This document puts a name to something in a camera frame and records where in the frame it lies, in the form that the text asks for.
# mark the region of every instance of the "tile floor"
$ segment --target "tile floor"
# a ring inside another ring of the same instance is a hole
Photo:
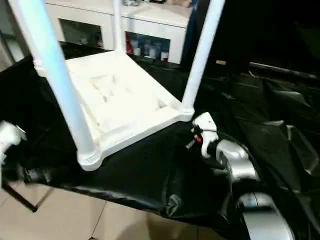
[[[12,184],[32,213],[0,190],[0,240],[221,240],[214,231],[43,185]]]

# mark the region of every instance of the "bottle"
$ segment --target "bottle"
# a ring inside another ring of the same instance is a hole
[[[144,51],[143,51],[143,54],[145,56],[149,55],[150,46],[151,46],[151,41],[149,39],[145,40]]]

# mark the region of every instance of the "white robot part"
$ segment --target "white robot part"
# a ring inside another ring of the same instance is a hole
[[[201,154],[204,158],[208,159],[211,157],[211,155],[207,153],[209,144],[219,139],[217,126],[209,112],[199,115],[195,120],[193,120],[193,125],[198,126],[203,130],[201,133],[203,139]]]
[[[6,121],[0,123],[0,186],[2,185],[1,168],[7,157],[5,152],[11,145],[18,145],[21,139],[26,139],[25,132],[21,128]]]

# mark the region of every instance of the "black plastic sheet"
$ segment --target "black plastic sheet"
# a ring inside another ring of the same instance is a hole
[[[64,44],[67,58],[97,53],[94,48]],[[178,65],[133,58],[178,99],[188,79]],[[45,78],[26,58],[0,73],[0,118],[22,127],[28,141],[11,150],[4,170],[19,165],[28,183],[105,199],[187,223],[207,226],[230,237],[237,221],[231,189],[199,155],[188,152],[190,123],[179,122],[109,156],[93,172],[77,164],[76,148]],[[197,116],[210,112],[218,129],[244,143],[281,212],[305,234],[298,221],[308,212],[320,216],[320,90],[305,83],[243,75],[204,77],[197,95]],[[282,175],[301,199],[288,194]],[[293,202],[295,211],[289,209]]]

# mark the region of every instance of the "red component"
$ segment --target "red component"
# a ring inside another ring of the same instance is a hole
[[[197,136],[197,137],[196,137],[196,141],[197,141],[198,143],[201,143],[201,141],[202,141],[202,140],[201,140],[201,137]]]

